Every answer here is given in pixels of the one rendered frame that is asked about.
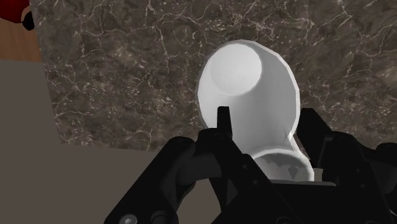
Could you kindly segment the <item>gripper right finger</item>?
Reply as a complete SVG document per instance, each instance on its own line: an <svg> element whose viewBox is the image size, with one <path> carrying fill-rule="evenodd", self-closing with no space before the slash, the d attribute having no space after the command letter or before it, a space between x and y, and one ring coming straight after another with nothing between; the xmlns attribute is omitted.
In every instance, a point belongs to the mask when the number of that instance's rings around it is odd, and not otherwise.
<svg viewBox="0 0 397 224"><path fill-rule="evenodd" d="M326 203L336 224L397 224L397 143L363 146L303 108L296 135L322 180L335 184Z"/></svg>

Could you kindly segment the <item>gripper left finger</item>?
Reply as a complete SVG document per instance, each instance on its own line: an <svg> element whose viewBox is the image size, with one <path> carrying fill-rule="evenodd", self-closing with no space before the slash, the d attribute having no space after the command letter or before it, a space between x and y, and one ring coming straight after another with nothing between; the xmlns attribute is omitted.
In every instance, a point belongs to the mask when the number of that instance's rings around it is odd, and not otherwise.
<svg viewBox="0 0 397 224"><path fill-rule="evenodd" d="M298 224L298 216L250 155L232 140L230 110L196 141L173 137L107 215L104 224L179 224L177 211L209 179L221 212L211 224Z"/></svg>

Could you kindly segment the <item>white cup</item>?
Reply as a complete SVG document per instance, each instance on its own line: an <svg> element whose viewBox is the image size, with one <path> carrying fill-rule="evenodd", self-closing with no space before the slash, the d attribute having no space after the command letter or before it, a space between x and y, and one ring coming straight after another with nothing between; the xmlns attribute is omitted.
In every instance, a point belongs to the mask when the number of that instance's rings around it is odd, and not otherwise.
<svg viewBox="0 0 397 224"><path fill-rule="evenodd" d="M233 141L268 179L313 181L314 170L293 137L300 91L287 62L273 50L240 39L217 48L198 81L203 123L216 126L218 107L230 110Z"/></svg>

